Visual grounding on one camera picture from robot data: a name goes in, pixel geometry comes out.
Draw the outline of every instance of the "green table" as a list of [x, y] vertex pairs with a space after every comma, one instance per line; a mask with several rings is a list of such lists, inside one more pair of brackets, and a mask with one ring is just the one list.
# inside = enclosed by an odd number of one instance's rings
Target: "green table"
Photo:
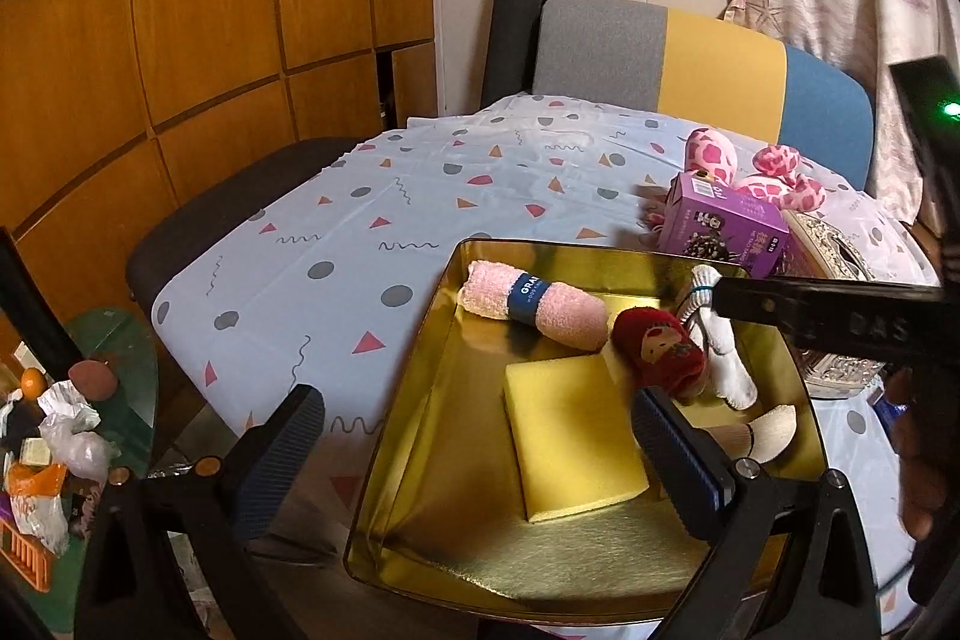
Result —
[[[157, 413], [157, 352], [147, 325], [123, 310], [91, 310], [67, 324], [80, 352], [107, 362], [120, 381], [117, 393], [95, 402], [100, 414], [97, 434], [116, 443], [120, 456], [112, 466], [127, 466], [143, 477], [150, 464]], [[53, 632], [73, 632], [77, 587], [83, 571], [86, 543], [70, 536], [70, 547], [51, 571], [50, 591], [40, 594], [13, 570], [21, 593]]]

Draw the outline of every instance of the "orange plastic basket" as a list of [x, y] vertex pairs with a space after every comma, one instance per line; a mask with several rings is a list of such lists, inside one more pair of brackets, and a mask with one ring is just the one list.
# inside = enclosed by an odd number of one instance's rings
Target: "orange plastic basket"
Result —
[[0, 518], [0, 554], [18, 571], [21, 578], [37, 591], [50, 591], [51, 552], [30, 534], [21, 534]]

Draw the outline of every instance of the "finger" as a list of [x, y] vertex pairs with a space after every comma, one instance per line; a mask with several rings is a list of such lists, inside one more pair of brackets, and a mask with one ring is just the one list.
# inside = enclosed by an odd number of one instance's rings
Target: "finger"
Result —
[[910, 370], [901, 369], [886, 383], [884, 397], [891, 405], [906, 405], [910, 403], [912, 393]]
[[924, 510], [915, 504], [904, 503], [901, 509], [901, 524], [907, 534], [918, 542], [925, 540], [933, 528], [933, 516], [928, 510]]
[[894, 421], [890, 442], [894, 446], [894, 452], [900, 458], [920, 456], [920, 433], [917, 431], [917, 422], [910, 410]]
[[901, 461], [901, 492], [904, 501], [924, 510], [939, 510], [947, 501], [947, 480], [918, 458]]

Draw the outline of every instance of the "orange fruit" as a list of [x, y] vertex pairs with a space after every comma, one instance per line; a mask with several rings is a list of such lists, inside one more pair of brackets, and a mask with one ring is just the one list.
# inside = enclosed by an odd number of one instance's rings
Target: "orange fruit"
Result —
[[20, 376], [20, 390], [23, 391], [24, 399], [28, 402], [35, 402], [40, 399], [40, 394], [46, 389], [46, 378], [43, 377], [43, 373], [39, 369], [30, 367], [23, 370], [23, 374]]

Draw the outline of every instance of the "yellow sponge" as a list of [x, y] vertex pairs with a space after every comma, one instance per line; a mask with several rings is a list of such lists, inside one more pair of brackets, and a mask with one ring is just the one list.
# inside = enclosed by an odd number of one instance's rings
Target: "yellow sponge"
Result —
[[595, 510], [649, 487], [602, 356], [508, 365], [505, 396], [527, 520]]

